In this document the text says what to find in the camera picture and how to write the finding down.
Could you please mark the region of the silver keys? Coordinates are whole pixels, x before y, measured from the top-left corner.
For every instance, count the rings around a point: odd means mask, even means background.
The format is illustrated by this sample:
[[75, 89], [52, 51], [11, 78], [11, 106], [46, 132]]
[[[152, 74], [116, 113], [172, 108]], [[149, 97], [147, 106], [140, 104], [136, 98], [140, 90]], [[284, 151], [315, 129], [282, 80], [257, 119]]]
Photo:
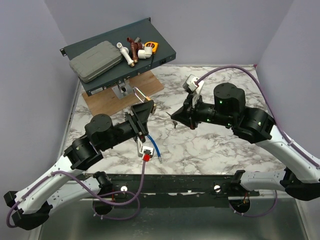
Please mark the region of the silver keys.
[[166, 112], [166, 114], [169, 115], [169, 117], [170, 117], [170, 119], [172, 121], [174, 129], [176, 129], [176, 127], [178, 125], [178, 122], [172, 118], [172, 115], [170, 113]]

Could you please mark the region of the brass padlock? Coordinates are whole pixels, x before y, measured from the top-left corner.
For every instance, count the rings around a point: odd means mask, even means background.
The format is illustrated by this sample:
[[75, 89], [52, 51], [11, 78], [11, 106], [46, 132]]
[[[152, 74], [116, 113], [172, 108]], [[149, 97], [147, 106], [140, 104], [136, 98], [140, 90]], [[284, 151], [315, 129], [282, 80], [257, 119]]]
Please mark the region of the brass padlock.
[[[145, 95], [138, 87], [134, 86], [132, 88], [132, 90], [133, 90], [134, 95], [138, 98], [138, 100], [141, 103], [146, 103], [146, 102], [149, 102], [149, 101], [152, 100], [149, 96]], [[156, 109], [157, 109], [157, 105], [155, 103], [153, 103], [153, 107], [151, 109], [151, 114], [152, 115], [155, 114]]]

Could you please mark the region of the blue cable lock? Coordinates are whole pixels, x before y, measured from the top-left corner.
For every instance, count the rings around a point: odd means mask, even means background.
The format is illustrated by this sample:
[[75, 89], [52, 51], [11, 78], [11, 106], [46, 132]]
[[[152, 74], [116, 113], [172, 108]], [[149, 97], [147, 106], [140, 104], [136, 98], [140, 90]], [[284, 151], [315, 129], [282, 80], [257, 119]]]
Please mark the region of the blue cable lock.
[[151, 141], [151, 143], [153, 144], [153, 146], [154, 146], [154, 148], [156, 150], [156, 154], [157, 154], [158, 160], [159, 160], [160, 164], [162, 164], [163, 161], [162, 161], [161, 153], [160, 153], [160, 150], [159, 150], [156, 142], [154, 141], [154, 139], [149, 134], [147, 135], [147, 137]]

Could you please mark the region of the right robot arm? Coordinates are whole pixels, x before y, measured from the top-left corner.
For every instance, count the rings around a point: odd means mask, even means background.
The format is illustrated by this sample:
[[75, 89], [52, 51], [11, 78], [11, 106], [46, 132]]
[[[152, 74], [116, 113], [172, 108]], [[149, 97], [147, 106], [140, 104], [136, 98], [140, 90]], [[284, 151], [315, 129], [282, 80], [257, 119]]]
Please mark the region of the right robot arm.
[[213, 90], [214, 103], [205, 103], [189, 93], [171, 119], [190, 129], [199, 123], [224, 126], [238, 138], [263, 148], [285, 165], [285, 169], [269, 172], [238, 170], [230, 183], [230, 191], [241, 196], [247, 191], [276, 190], [291, 197], [310, 201], [320, 196], [320, 170], [286, 143], [275, 120], [264, 110], [246, 106], [245, 91], [232, 83], [221, 83]]

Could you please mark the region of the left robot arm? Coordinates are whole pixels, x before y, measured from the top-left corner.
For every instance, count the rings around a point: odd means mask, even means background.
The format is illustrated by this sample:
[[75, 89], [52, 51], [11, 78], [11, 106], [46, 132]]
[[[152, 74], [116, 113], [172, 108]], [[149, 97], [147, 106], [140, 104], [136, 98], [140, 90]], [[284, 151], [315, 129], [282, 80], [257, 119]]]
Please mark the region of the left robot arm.
[[113, 124], [109, 115], [95, 115], [85, 125], [85, 135], [74, 140], [49, 170], [23, 190], [8, 191], [3, 196], [10, 208], [7, 226], [35, 229], [61, 205], [88, 196], [111, 206], [125, 206], [138, 200], [138, 193], [125, 202], [105, 200], [111, 191], [105, 172], [97, 172], [86, 181], [80, 181], [77, 176], [102, 160], [104, 151], [129, 139], [135, 140], [137, 155], [146, 164], [154, 155], [154, 148], [143, 146], [149, 133], [148, 118], [154, 108], [153, 100], [132, 105], [132, 113], [127, 113], [124, 122], [117, 124]]

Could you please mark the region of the white pvc elbow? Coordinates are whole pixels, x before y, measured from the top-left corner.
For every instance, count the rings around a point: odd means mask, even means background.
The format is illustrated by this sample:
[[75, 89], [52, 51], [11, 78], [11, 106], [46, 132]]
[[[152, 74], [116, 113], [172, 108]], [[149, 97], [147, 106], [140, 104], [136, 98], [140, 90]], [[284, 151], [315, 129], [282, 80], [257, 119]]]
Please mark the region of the white pvc elbow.
[[150, 46], [145, 46], [144, 49], [139, 49], [137, 56], [139, 59], [148, 59], [153, 55], [153, 48]]

